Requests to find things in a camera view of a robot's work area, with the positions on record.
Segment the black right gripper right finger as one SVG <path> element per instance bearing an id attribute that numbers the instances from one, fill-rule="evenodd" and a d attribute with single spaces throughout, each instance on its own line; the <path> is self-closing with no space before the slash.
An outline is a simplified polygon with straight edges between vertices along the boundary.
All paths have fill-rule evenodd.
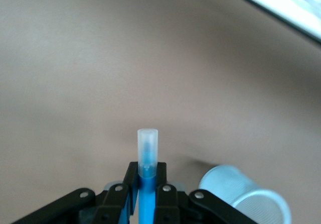
<path id="1" fill-rule="evenodd" d="M 154 223 L 255 223 L 207 190 L 190 194 L 167 182 L 167 164 L 159 162 L 156 169 Z"/>

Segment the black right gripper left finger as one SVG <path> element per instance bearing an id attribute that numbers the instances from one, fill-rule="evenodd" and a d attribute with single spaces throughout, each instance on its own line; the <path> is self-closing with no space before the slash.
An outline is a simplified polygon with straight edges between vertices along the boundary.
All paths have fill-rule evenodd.
<path id="1" fill-rule="evenodd" d="M 76 189 L 15 223 L 130 223 L 138 192 L 138 163 L 131 162 L 120 183 L 96 195 Z"/>

